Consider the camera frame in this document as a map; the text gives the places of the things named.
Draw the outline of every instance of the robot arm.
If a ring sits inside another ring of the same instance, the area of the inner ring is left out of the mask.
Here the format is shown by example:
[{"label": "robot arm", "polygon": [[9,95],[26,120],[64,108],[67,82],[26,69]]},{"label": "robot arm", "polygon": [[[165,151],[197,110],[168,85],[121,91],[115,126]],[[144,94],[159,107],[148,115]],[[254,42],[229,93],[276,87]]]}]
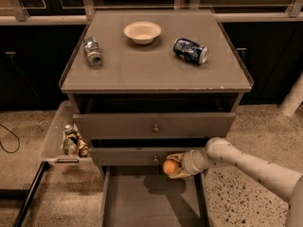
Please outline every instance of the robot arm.
[{"label": "robot arm", "polygon": [[210,139],[205,148],[172,154],[167,159],[181,166],[169,177],[172,179],[195,175],[205,169],[228,164],[290,204],[286,226],[303,226],[303,174],[258,157],[245,154],[222,138]]}]

